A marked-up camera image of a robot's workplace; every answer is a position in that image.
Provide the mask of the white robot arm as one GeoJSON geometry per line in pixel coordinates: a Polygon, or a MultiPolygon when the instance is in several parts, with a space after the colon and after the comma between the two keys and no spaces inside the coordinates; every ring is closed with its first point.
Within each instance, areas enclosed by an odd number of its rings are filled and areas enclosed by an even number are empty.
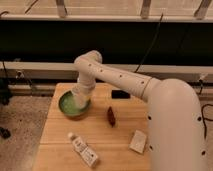
{"type": "Polygon", "coordinates": [[[207,171],[201,105],[188,83],[106,66],[97,51],[77,57],[74,65],[78,98],[90,93],[99,79],[147,103],[151,171],[207,171]]]}

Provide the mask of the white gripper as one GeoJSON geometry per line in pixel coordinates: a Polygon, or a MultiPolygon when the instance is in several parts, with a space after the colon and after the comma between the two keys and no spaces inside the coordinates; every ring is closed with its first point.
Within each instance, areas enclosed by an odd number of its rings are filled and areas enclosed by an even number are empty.
{"type": "Polygon", "coordinates": [[[85,108],[90,101],[92,90],[88,86],[77,84],[71,90],[77,108],[85,108]]]}

